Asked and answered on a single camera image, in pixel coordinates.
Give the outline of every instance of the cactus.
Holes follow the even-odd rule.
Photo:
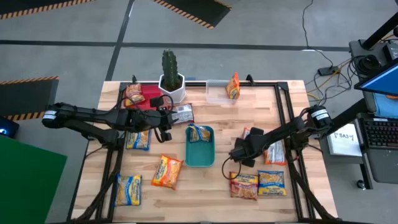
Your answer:
[[[164,82],[162,87],[167,91],[174,91],[181,87],[181,79],[177,71],[177,59],[174,53],[167,49],[163,51],[162,66]]]

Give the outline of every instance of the green mat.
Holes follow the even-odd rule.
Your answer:
[[[66,161],[0,136],[0,223],[45,223]]]

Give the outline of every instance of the gray floor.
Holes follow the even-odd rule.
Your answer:
[[[208,30],[158,6],[136,0],[125,42],[201,44],[305,45],[301,28],[302,9],[310,0],[229,0],[233,10],[214,30]],[[111,41],[118,38],[128,0],[97,0],[80,6],[0,21],[0,39]],[[348,42],[366,38],[397,11],[394,0],[315,1],[306,13],[310,45],[347,47]],[[157,80],[162,73],[163,49],[122,48],[113,80]],[[173,49],[179,72],[197,80],[227,79],[237,71],[257,80],[310,81],[328,62],[316,52],[281,50]],[[57,101],[86,107],[98,103],[112,47],[51,47],[0,45],[0,81],[18,78],[60,77]],[[338,64],[348,52],[325,52]],[[338,115],[362,97],[351,90],[326,103]],[[47,217],[63,221],[67,215],[87,141],[79,134],[45,129],[40,121],[20,122],[19,139],[68,156],[67,167]],[[398,187],[374,183],[374,190],[361,191],[359,166],[326,164],[339,217],[373,223],[396,223]]]

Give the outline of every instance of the orange noodle package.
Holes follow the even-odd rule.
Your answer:
[[[239,76],[237,72],[235,72],[226,86],[226,92],[228,93],[229,98],[232,100],[237,100],[239,98],[241,89],[239,87]]]
[[[163,156],[160,158],[151,185],[168,187],[175,190],[177,186],[178,175],[180,174],[183,161]]]

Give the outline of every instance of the black cable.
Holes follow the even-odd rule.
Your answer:
[[[354,65],[358,73],[366,76],[371,75],[381,67],[379,60],[374,55],[364,56],[357,63],[354,61]]]
[[[313,47],[310,47],[309,44],[308,44],[307,30],[305,29],[305,26],[304,26],[304,24],[305,24],[304,15],[305,15],[305,10],[308,9],[312,4],[313,4],[313,0],[311,0],[311,3],[309,5],[307,5],[307,6],[305,6],[305,8],[303,10],[302,27],[303,27],[303,30],[304,30],[305,43],[306,43],[308,49],[314,50],[314,51],[322,54],[322,56],[324,58],[326,58],[331,63],[330,67],[333,67],[333,62],[328,57],[326,57],[320,50],[314,49]]]
[[[321,91],[321,90],[319,89],[319,87],[318,87],[317,79],[315,78],[316,75],[317,75],[317,74],[315,74],[315,75],[313,76],[313,83],[314,83],[314,85],[315,85],[315,88],[317,88],[317,90],[318,90],[318,91],[321,93],[321,95],[323,96],[322,91]]]
[[[344,79],[346,80],[344,83],[338,83],[337,85],[333,85],[333,86],[329,86],[328,88],[326,88],[326,90],[325,90],[325,96],[324,96],[324,98],[322,98],[320,101],[319,101],[319,105],[320,106],[323,106],[323,105],[325,105],[325,103],[326,103],[326,101],[328,100],[328,99],[331,99],[331,98],[333,98],[333,97],[336,97],[336,96],[338,96],[338,95],[340,95],[340,94],[342,94],[342,93],[344,93],[344,92],[346,92],[346,91],[349,91],[350,89],[351,89],[351,87],[352,87],[352,80],[351,79],[348,79],[344,74],[342,74],[342,73],[339,73],[339,77],[340,77],[340,75],[342,76],[342,77],[344,77]],[[341,84],[345,84],[345,83],[348,83],[348,87],[345,87],[345,86],[342,86]],[[327,94],[328,94],[328,90],[329,89],[331,89],[331,88],[333,88],[333,87],[340,87],[340,88],[343,88],[344,90],[343,91],[341,91],[340,93],[338,93],[338,94],[336,94],[335,96],[331,96],[331,97],[327,97]]]
[[[236,176],[233,177],[233,178],[229,178],[229,177],[225,176],[225,174],[224,174],[224,165],[225,165],[226,161],[228,161],[228,160],[230,160],[230,159],[231,159],[231,156],[229,156],[229,157],[224,161],[223,166],[221,167],[221,172],[223,173],[223,176],[224,176],[225,179],[227,179],[227,180],[233,180],[233,179],[237,178],[237,177],[241,174],[241,169],[242,169],[242,163],[241,163],[241,161],[239,161],[239,171],[238,171],[238,174],[236,174]]]
[[[102,145],[100,148],[97,148],[97,149],[95,149],[94,151],[90,152],[89,154],[87,154],[87,155],[85,156],[85,159],[87,159],[87,157],[88,157],[89,155],[91,155],[92,153],[94,153],[94,152],[96,152],[96,151],[98,151],[98,150],[100,150],[100,149],[103,149],[104,147],[105,147],[105,145]]]
[[[308,146],[310,146],[310,147],[312,147],[312,148],[314,148],[314,149],[320,151],[320,152],[323,154],[322,149],[320,149],[320,148],[318,148],[318,147],[316,147],[316,146],[313,146],[313,145],[311,145],[311,144],[308,144]]]
[[[311,82],[314,82],[314,79],[311,80],[311,81],[309,81],[309,82],[304,83],[304,85],[308,85],[308,84],[310,84]]]
[[[121,99],[121,101],[123,101],[123,100],[130,100],[130,102],[133,103],[133,105],[138,109],[138,111],[139,111],[143,116],[147,116],[147,117],[151,117],[151,118],[164,118],[164,117],[170,115],[170,114],[172,113],[172,110],[174,109],[174,102],[173,102],[173,98],[172,98],[171,96],[164,94],[164,95],[160,96],[159,98],[165,97],[165,96],[167,96],[167,97],[170,98],[170,100],[171,100],[171,102],[172,102],[172,106],[171,106],[171,109],[169,110],[169,112],[168,112],[167,114],[165,114],[165,115],[162,115],[162,116],[154,116],[154,115],[145,114],[145,113],[141,110],[141,108],[136,104],[136,102],[134,102],[134,100],[131,100],[131,99],[130,99],[129,97],[127,97],[127,96],[123,97],[123,98]]]
[[[159,134],[157,134],[156,128],[154,128],[155,136],[158,142],[163,143],[164,141],[159,137]]]

